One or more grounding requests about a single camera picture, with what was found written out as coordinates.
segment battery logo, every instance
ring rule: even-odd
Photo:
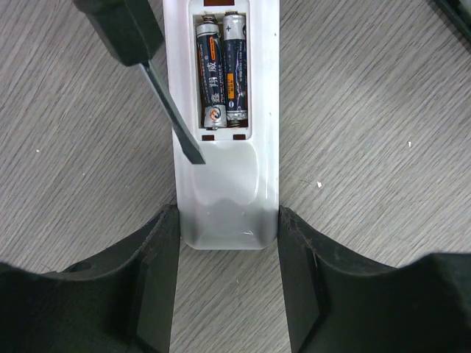
[[[211,59],[216,60],[216,44],[213,37],[209,37],[209,46],[211,48]]]
[[[227,97],[229,99],[234,99],[235,98],[234,74],[227,74]]]

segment white plastic casing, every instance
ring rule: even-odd
[[[200,124],[195,24],[205,13],[247,17],[249,127],[209,132]],[[262,249],[277,234],[279,0],[163,0],[169,88],[206,165],[192,165],[173,135],[180,231],[195,249]],[[213,141],[202,140],[213,135]],[[246,135],[246,140],[233,140]]]

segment screwdriver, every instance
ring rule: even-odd
[[[205,164],[198,143],[188,130],[152,58],[163,35],[147,0],[74,0],[87,15],[111,56],[125,66],[139,65],[164,106],[183,153],[192,164]]]

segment battery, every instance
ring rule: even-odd
[[[203,126],[218,129],[227,126],[221,33],[214,16],[203,16],[196,27],[199,81],[205,106]]]
[[[246,20],[244,15],[226,13],[222,23],[227,121],[230,126],[239,126],[248,119]]]

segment chinese character on battery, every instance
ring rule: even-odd
[[[213,102],[213,104],[219,103],[220,102],[219,93],[213,93],[211,95],[211,101]]]
[[[218,78],[210,77],[209,78],[209,87],[218,87]]]
[[[216,72],[216,63],[208,63],[206,66],[209,72]]]

